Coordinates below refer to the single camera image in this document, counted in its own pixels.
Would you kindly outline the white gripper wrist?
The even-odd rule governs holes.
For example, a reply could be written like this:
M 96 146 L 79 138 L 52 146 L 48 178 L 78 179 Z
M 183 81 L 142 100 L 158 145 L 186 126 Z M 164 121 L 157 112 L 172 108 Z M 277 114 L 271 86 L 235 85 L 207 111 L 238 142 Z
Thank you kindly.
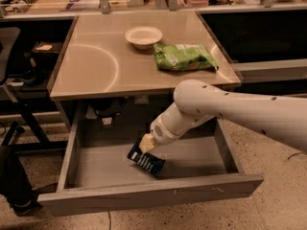
M 151 123 L 151 133 L 146 133 L 139 144 L 143 153 L 153 150 L 158 145 L 168 145 L 179 138 L 177 120 L 169 116 L 158 116 Z

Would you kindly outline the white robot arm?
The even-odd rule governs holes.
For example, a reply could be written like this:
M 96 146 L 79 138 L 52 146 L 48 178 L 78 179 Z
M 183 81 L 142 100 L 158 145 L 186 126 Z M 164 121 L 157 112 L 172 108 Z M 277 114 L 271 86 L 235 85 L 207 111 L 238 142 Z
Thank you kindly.
M 151 123 L 140 149 L 148 152 L 169 145 L 214 117 L 307 151 L 306 99 L 227 92 L 200 80 L 177 85 L 174 102 Z

